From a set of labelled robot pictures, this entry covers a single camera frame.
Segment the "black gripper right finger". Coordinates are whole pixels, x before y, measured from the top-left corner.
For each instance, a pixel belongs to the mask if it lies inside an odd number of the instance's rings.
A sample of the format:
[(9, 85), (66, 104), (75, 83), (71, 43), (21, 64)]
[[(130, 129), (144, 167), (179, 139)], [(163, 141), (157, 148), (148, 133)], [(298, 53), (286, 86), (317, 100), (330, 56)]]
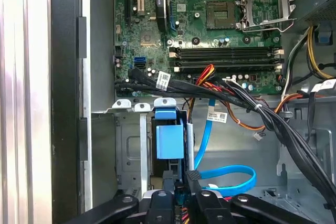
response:
[(313, 223), (249, 194), (239, 194), (227, 201), (210, 189), (201, 189), (200, 179), (198, 171), (186, 172), (192, 194), (191, 223)]

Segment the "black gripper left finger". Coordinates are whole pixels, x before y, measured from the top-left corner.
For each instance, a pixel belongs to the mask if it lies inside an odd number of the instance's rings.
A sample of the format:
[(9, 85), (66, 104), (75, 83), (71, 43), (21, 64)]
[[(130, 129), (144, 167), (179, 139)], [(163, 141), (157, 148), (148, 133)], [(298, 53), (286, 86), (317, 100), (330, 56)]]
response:
[(175, 223), (173, 172), (163, 172), (163, 188), (145, 192), (141, 200), (118, 195), (68, 223)]

